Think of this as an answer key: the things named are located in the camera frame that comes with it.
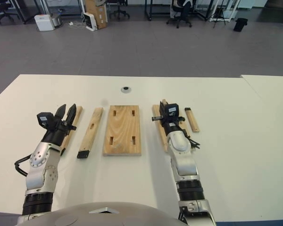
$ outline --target round hole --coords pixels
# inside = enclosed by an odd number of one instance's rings
[[[124,86],[121,88],[121,91],[123,93],[130,93],[131,92],[131,88],[129,86]]]

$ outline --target black chair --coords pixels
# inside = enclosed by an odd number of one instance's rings
[[[0,0],[0,24],[1,24],[1,19],[5,16],[7,16],[12,22],[14,21],[14,19],[11,17],[11,15],[15,15],[19,18],[19,15],[16,13],[7,13],[6,11],[8,10],[8,8],[12,7],[12,4],[7,3],[8,0]]]
[[[127,16],[128,19],[130,19],[130,15],[126,11],[121,10],[121,8],[120,8],[121,5],[128,6],[128,1],[127,0],[108,0],[107,2],[108,3],[116,3],[117,4],[117,10],[115,10],[112,13],[110,13],[109,14],[109,18],[111,18],[111,15],[114,15],[114,17],[117,16],[117,19],[120,20],[121,19],[120,14],[123,14],[124,16]]]
[[[192,27],[192,23],[188,19],[188,14],[190,11],[194,10],[196,0],[192,0],[193,5],[191,5],[190,2],[187,2],[185,6],[183,6],[184,2],[185,0],[172,0],[172,4],[171,4],[172,10],[174,12],[179,12],[180,16],[169,18],[166,24],[169,24],[171,21],[176,21],[176,28],[179,28],[180,21],[185,21],[186,24],[189,24],[189,27]]]

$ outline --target wooden plank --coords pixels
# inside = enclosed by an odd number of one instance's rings
[[[92,114],[92,117],[90,119],[89,125],[86,130],[85,136],[82,140],[79,152],[91,150],[93,142],[94,142],[94,138],[96,136],[96,133],[100,125],[100,119],[102,117],[103,110],[104,109],[102,107],[98,107],[94,109],[94,112]]]
[[[159,105],[153,105],[153,106],[152,106],[152,112],[153,112],[153,116],[160,116],[160,113],[159,113]],[[159,120],[155,121],[155,124],[156,124],[156,126],[157,126],[157,129],[158,129],[158,132],[159,132],[159,135],[160,135],[160,140],[161,140],[162,146],[163,146],[165,152],[167,152],[168,144],[167,144],[167,142],[166,142],[166,133],[165,133],[165,130],[164,130],[164,128],[161,126]]]
[[[160,116],[159,105],[153,105],[152,106],[152,112],[153,112],[153,116]],[[157,129],[158,129],[158,132],[159,132],[159,136],[160,136],[162,146],[163,146],[165,152],[167,152],[168,144],[167,144],[167,140],[166,140],[165,130],[161,126],[160,121],[155,121],[155,123],[156,123]],[[188,131],[187,125],[184,121],[180,121],[179,126],[180,126],[180,128],[184,129],[187,132],[188,136],[190,136],[190,132]]]
[[[110,106],[103,155],[141,155],[139,107]]]
[[[190,123],[190,126],[191,126],[191,129],[194,133],[198,133],[200,131],[199,129],[199,126],[196,122],[196,119],[194,117],[194,114],[192,112],[192,110],[189,108],[189,107],[186,107],[185,109],[185,113],[188,117],[188,120],[189,120],[189,123]]]
[[[75,119],[74,119],[74,121],[73,121],[73,123],[72,123],[73,126],[76,126],[76,125],[77,125],[77,123],[78,123],[78,121],[79,121],[79,119],[80,119],[80,115],[81,115],[82,110],[83,110],[83,107],[82,107],[82,106],[76,107]],[[63,143],[62,143],[62,145],[61,145],[61,149],[62,149],[61,155],[62,155],[62,154],[64,153],[64,151],[66,150],[66,148],[67,148],[67,146],[68,146],[68,144],[69,144],[69,141],[70,141],[70,139],[71,139],[71,136],[73,135],[74,132],[75,132],[75,130],[71,130],[70,133],[64,138]]]

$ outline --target black trash bin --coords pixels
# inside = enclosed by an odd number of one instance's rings
[[[242,29],[243,29],[243,27],[245,26],[245,25],[247,25],[247,19],[245,19],[245,18],[238,18],[237,20],[236,20],[236,25],[235,25],[235,27],[234,27],[234,31],[236,31],[236,32],[241,32],[242,31]]]

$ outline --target black end cap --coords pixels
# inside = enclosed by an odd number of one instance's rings
[[[66,148],[63,148],[63,150],[61,151],[61,156],[63,155],[65,150],[66,150]]]
[[[79,151],[78,154],[77,154],[77,158],[78,159],[86,159],[89,156],[89,152],[90,152],[89,150],[87,150],[87,151]]]

